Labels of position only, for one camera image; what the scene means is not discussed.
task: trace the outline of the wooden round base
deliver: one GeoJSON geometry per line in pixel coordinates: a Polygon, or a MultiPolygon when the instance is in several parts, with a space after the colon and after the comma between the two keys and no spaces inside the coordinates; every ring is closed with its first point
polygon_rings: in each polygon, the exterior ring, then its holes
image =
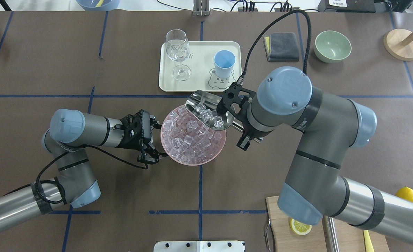
{"type": "Polygon", "coordinates": [[[397,59],[401,59],[403,61],[413,61],[413,41],[408,45],[403,45],[401,43],[410,34],[411,32],[409,30],[392,30],[384,37],[385,48],[397,59]]]}

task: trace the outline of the glass base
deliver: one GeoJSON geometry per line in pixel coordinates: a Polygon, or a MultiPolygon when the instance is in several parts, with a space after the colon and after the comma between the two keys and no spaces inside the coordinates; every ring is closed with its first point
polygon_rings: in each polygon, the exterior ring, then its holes
{"type": "Polygon", "coordinates": [[[178,81],[185,81],[191,76],[191,69],[185,64],[178,65],[172,70],[172,76],[178,81]]]}

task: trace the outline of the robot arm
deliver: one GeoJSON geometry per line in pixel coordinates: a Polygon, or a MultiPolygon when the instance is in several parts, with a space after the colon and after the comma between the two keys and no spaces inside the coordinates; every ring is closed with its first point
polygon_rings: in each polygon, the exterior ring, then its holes
{"type": "Polygon", "coordinates": [[[413,203],[339,176],[348,148],[363,147],[373,136],[372,110],[313,87],[299,69],[281,67],[257,93],[233,83],[218,105],[218,114],[226,111],[243,124],[237,144],[243,150],[282,123],[303,132],[278,200],[287,215],[310,225],[331,216],[413,244],[413,203]],[[240,92],[248,95],[240,98],[240,92]]]}
{"type": "Polygon", "coordinates": [[[144,110],[120,120],[77,110],[56,111],[42,145],[54,158],[61,156],[56,160],[59,175],[39,183],[38,187],[34,182],[30,187],[1,197],[0,232],[48,214],[64,204],[79,208],[99,198],[98,181],[83,148],[86,145],[139,150],[141,154],[137,160],[146,167],[158,163],[166,153],[159,153],[153,146],[153,128],[160,129],[161,125],[144,110]],[[47,201],[61,202],[50,204],[47,201]]]}

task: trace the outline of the light green bowl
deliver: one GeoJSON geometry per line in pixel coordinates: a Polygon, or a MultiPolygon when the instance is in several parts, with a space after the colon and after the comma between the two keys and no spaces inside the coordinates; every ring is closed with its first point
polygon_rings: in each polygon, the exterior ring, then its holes
{"type": "Polygon", "coordinates": [[[315,38],[315,54],[325,63],[337,63],[351,54],[351,43],[345,35],[325,30],[315,38]]]}

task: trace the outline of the bowl of ice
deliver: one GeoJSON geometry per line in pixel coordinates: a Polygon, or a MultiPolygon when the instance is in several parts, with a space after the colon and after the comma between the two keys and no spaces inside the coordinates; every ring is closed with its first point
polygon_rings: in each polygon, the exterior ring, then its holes
{"type": "Polygon", "coordinates": [[[166,116],[160,132],[168,156],[186,166],[199,166],[216,158],[227,137],[226,131],[214,131],[204,125],[185,105],[176,107],[166,116]]]}

